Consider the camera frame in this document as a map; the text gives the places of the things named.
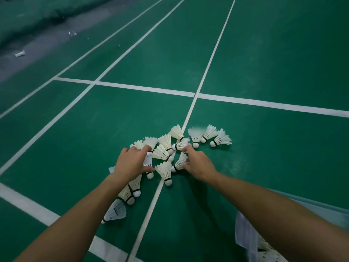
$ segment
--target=court boundary line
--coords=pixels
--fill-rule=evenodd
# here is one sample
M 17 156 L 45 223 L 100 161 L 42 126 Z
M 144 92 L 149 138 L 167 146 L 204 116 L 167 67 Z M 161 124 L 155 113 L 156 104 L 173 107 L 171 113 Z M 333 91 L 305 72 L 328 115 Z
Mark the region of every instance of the court boundary line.
M 158 3 L 160 3 L 162 0 L 157 1 L 156 3 L 154 3 L 153 5 L 151 5 L 150 7 L 148 7 L 146 10 L 144 10 L 142 13 L 140 13 L 137 17 L 133 18 L 131 21 L 129 21 L 127 24 L 125 24 L 124 26 L 122 26 L 121 28 L 119 28 L 118 30 L 116 30 L 113 34 L 111 34 L 109 37 L 107 37 L 106 39 L 104 39 L 102 42 L 100 42 L 99 44 L 97 44 L 96 46 L 94 46 L 92 49 L 90 49 L 88 52 L 86 52 L 84 55 L 82 55 L 80 58 L 78 58 L 76 61 L 74 61 L 73 63 L 71 63 L 68 67 L 66 67 L 65 69 L 63 69 L 62 71 L 60 71 L 58 74 L 56 74 L 54 77 L 52 77 L 51 79 L 49 79 L 48 81 L 46 81 L 45 83 L 43 83 L 41 86 L 39 86 L 38 88 L 36 88 L 35 90 L 33 90 L 32 92 L 30 92 L 29 94 L 27 94 L 24 98 L 22 98 L 20 101 L 18 101 L 16 104 L 14 104 L 13 106 L 11 106 L 9 109 L 7 109 L 6 111 L 4 111 L 2 114 L 0 114 L 0 119 L 2 119 L 4 116 L 6 116 L 7 114 L 9 114 L 12 110 L 14 110 L 16 107 L 18 107 L 19 105 L 21 105 L 24 101 L 26 101 L 27 99 L 29 99 L 30 97 L 32 97 L 34 94 L 36 94 L 37 92 L 39 92 L 42 88 L 44 88 L 46 85 L 48 85 L 49 83 L 51 83 L 55 78 L 59 77 L 60 75 L 62 75 L 63 73 L 65 73 L 67 70 L 69 70 L 72 66 L 74 66 L 76 63 L 78 63 L 79 61 L 81 61 L 83 58 L 85 58 L 87 55 L 89 55 L 91 52 L 93 52 L 95 49 L 99 48 L 101 45 L 103 45 L 105 42 L 107 42 L 109 39 L 111 39 L 112 37 L 114 37 L 117 33 L 119 33 L 121 30 L 123 30 L 124 28 L 126 28 L 127 26 L 129 26 L 131 23 L 133 23 L 134 21 L 136 21 L 138 18 L 140 18 L 143 14 L 145 14 L 146 12 L 148 12 L 151 8 L 153 8 L 154 6 L 156 6 Z
M 229 13 L 228 13 L 228 16 L 227 16 L 227 18 L 226 18 L 226 20 L 225 20 L 224 26 L 223 26 L 223 28 L 222 28 L 222 30 L 221 30 L 221 32 L 220 32 L 220 35 L 219 35 L 218 40 L 217 40 L 217 42 L 216 42 L 216 45 L 215 45 L 215 47 L 214 47 L 214 49 L 213 49 L 213 51 L 212 51 L 210 60 L 208 61 L 208 64 L 207 64 L 207 67 L 206 67 L 205 72 L 204 72 L 204 74 L 203 74 L 203 77 L 202 77 L 202 79 L 201 79 L 201 81 L 200 81 L 200 84 L 199 84 L 198 89 L 197 89 L 197 91 L 196 91 L 196 93 L 195 93 L 194 99 L 193 99 L 193 101 L 192 101 L 192 104 L 191 104 L 191 106 L 190 106 L 190 108 L 189 108 L 187 117 L 185 118 L 185 121 L 184 121 L 184 123 L 183 123 L 183 126 L 182 126 L 182 131 L 183 131 L 183 132 L 185 131 L 185 128 L 186 128 L 186 126 L 187 126 L 187 124 L 188 124 L 190 115 L 192 114 L 192 111 L 193 111 L 193 109 L 194 109 L 194 105 L 195 105 L 195 103 L 196 103 L 196 100 L 198 99 L 198 95 L 199 95 L 200 90 L 201 90 L 201 88 L 202 88 L 202 85 L 203 85 L 203 83 L 204 83 L 204 81 L 205 81 L 205 78 L 206 78 L 208 69 L 210 68 L 212 59 L 213 59 L 213 57 L 214 57 L 214 55 L 215 55 L 215 53 L 216 53 L 216 50 L 217 50 L 217 47 L 218 47 L 218 45 L 219 45 L 220 39 L 221 39 L 221 37 L 222 37 L 222 35 L 223 35 L 223 32 L 224 32 L 224 30 L 225 30 L 225 26 L 226 26 L 226 24 L 228 23 L 228 20 L 229 20 L 231 11 L 233 10 L 234 4 L 235 4 L 235 0 L 233 1 L 233 4 L 231 5 L 231 8 L 230 8 Z M 155 191 L 155 194 L 154 194 L 154 197 L 153 197 L 153 199 L 152 199 L 152 201 L 151 201 L 151 204 L 150 204 L 150 206 L 149 206 L 149 208 L 148 208 L 146 217 L 144 218 L 143 223 L 142 223 L 142 226 L 141 226 L 141 228 L 140 228 L 140 230 L 139 230 L 139 232 L 138 232 L 136 241 L 135 241 L 135 243 L 134 243 L 134 245 L 133 245 L 133 248 L 132 248 L 132 250 L 131 250 L 131 253 L 130 253 L 130 255 L 129 255 L 129 258 L 128 258 L 127 262 L 134 262 L 134 260 L 135 260 L 135 257 L 136 257 L 137 252 L 138 252 L 138 248 L 139 248 L 139 246 L 140 246 L 140 244 L 141 244 L 141 242 L 142 242 L 143 236 L 144 236 L 144 234 L 145 234 L 145 232 L 146 232 L 148 223 L 149 223 L 149 221 L 150 221 L 150 219 L 151 219 L 151 215 L 153 214 L 153 211 L 154 211 L 155 205 L 156 205 L 156 203 L 157 203 L 157 200 L 159 199 L 159 196 L 160 196 L 161 190 L 162 190 L 162 188 L 163 188 L 163 185 L 164 185 L 164 181 L 163 181 L 163 179 L 161 179 L 160 182 L 159 182 L 159 185 L 158 185 L 158 187 L 157 187 L 157 189 L 156 189 L 156 191 Z
M 82 97 L 84 97 L 96 84 L 99 82 L 119 61 L 121 61 L 131 50 L 133 50 L 139 43 L 142 42 L 157 26 L 159 26 L 166 18 L 168 18 L 173 11 L 175 11 L 181 3 L 181 0 L 170 12 L 168 12 L 159 22 L 157 22 L 150 30 L 148 30 L 135 44 L 126 50 L 119 58 L 117 58 L 96 80 L 93 81 L 84 91 L 81 92 L 69 105 L 67 105 L 58 115 L 56 115 L 46 126 L 44 126 L 34 137 L 32 137 L 17 153 L 15 153 L 1 168 L 0 176 L 17 161 L 49 128 L 51 128 L 65 113 L 67 113 Z
M 35 201 L 23 196 L 2 183 L 0 183 L 0 198 L 46 226 L 50 226 L 60 217 L 58 214 L 50 211 L 49 209 L 41 206 Z M 94 236 L 89 251 L 106 262 L 125 262 L 128 256 L 125 251 L 104 241 L 98 236 Z
M 85 83 L 85 84 L 89 84 L 93 82 L 90 80 L 80 80 L 80 79 L 60 78 L 60 77 L 56 78 L 55 80 L 72 82 L 72 83 Z M 99 81 L 96 83 L 96 85 L 124 88 L 124 89 L 131 89 L 131 90 L 140 90 L 140 91 L 147 91 L 147 92 L 155 92 L 155 93 L 177 95 L 177 96 L 186 96 L 186 97 L 195 96 L 195 93 L 193 92 L 163 89 L 163 88 L 156 88 L 156 87 L 133 86 L 133 85 L 121 84 L 121 83 Z M 282 110 L 289 110 L 289 111 L 349 118 L 349 111 L 346 111 L 346 110 L 317 108 L 313 106 L 301 106 L 301 105 L 293 105 L 293 104 L 283 104 L 283 103 L 269 102 L 269 101 L 263 101 L 263 100 L 254 100 L 249 98 L 209 95 L 209 94 L 203 94 L 203 93 L 199 93 L 198 98 L 212 100 L 212 101 L 229 102 L 229 103 L 244 104 L 244 105 L 254 105 L 254 106 L 262 106 L 266 108 L 274 108 L 274 109 L 282 109 Z

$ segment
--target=green court floor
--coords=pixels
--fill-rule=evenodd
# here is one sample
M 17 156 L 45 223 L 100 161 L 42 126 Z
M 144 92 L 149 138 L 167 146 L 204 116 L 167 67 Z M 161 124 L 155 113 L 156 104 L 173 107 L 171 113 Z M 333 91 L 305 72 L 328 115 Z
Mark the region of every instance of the green court floor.
M 349 214 L 348 9 L 139 0 L 0 84 L 2 261 L 94 189 L 123 147 L 176 124 L 225 129 L 231 146 L 198 149 L 218 171 Z M 245 261 L 237 210 L 211 187 L 181 171 L 171 187 L 143 176 L 141 191 L 86 261 Z

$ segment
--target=person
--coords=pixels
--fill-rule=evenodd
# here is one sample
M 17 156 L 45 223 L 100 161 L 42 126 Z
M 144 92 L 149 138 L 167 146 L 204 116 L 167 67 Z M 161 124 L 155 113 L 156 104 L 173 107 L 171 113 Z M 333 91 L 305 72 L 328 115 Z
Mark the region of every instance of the person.
M 143 149 L 124 148 L 114 173 L 48 227 L 14 261 L 82 261 L 107 209 L 120 191 L 143 172 Z M 249 220 L 261 236 L 289 262 L 349 260 L 349 234 L 313 212 L 269 189 L 225 176 L 211 160 L 190 145 L 184 169 L 215 188 Z

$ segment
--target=white shuttlecock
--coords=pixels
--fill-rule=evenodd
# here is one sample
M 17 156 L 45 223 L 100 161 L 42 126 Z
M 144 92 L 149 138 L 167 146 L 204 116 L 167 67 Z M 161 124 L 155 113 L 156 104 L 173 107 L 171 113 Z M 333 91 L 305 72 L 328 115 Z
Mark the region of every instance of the white shuttlecock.
M 136 198 L 138 198 L 141 195 L 141 179 L 142 175 L 139 175 L 134 180 L 129 182 L 133 196 L 135 196 Z
M 154 152 L 153 152 L 153 158 L 161 159 L 164 161 L 170 161 L 173 162 L 173 159 L 171 160 L 171 155 L 166 151 L 165 147 L 162 144 L 159 144 Z
M 202 143 L 205 143 L 207 140 L 216 137 L 218 135 L 218 131 L 216 130 L 216 127 L 212 126 L 211 124 L 207 126 L 205 133 L 201 137 L 200 141 Z
M 142 149 L 144 147 L 144 141 L 143 140 L 135 141 L 134 144 L 130 145 L 130 148 L 132 146 L 136 146 L 137 149 Z
M 175 173 L 178 170 L 182 170 L 183 169 L 183 165 L 185 164 L 187 159 L 188 159 L 188 156 L 186 156 L 184 153 L 181 153 L 178 161 L 175 163 L 174 166 L 171 167 L 171 172 Z
M 183 135 L 183 131 L 181 129 L 181 127 L 177 124 L 176 126 L 174 126 L 171 131 L 169 132 L 169 134 L 176 138 L 177 140 L 181 141 L 183 138 L 184 138 L 184 135 Z
M 220 131 L 218 132 L 217 137 L 210 142 L 211 147 L 216 147 L 217 145 L 222 145 L 226 144 L 229 145 L 231 144 L 231 139 L 229 138 L 229 135 L 225 134 L 225 131 L 221 128 Z
M 166 134 L 166 135 L 161 136 L 158 139 L 158 141 L 160 144 L 162 144 L 165 147 L 165 149 L 169 153 L 169 155 L 171 155 L 173 153 L 170 134 Z
M 118 196 L 126 201 L 128 205 L 132 205 L 134 203 L 134 197 L 128 184 L 126 185 L 126 187 L 124 187 L 123 190 L 121 190 Z
M 199 142 L 203 134 L 205 133 L 205 129 L 202 128 L 189 128 L 188 134 L 192 137 L 193 148 L 198 148 Z
M 143 166 L 152 166 L 152 161 L 153 161 L 153 154 L 147 154 L 146 158 L 144 159 Z M 153 172 L 146 172 L 147 178 L 152 179 L 154 177 Z
M 107 210 L 101 223 L 107 221 L 123 219 L 126 217 L 126 207 L 120 199 L 116 199 Z
M 155 167 L 155 170 L 159 173 L 159 175 L 165 181 L 166 186 L 172 185 L 170 162 L 164 162 L 164 163 L 158 164 Z
M 190 139 L 189 138 L 184 138 L 181 142 L 173 144 L 172 149 L 181 151 L 185 146 L 189 145 Z
M 109 173 L 114 173 L 114 170 L 115 170 L 115 166 L 112 166 L 112 167 L 109 167 Z
M 144 140 L 144 145 L 149 145 L 151 147 L 151 152 L 147 152 L 147 154 L 151 154 L 154 151 L 155 145 L 157 145 L 157 138 L 146 137 Z

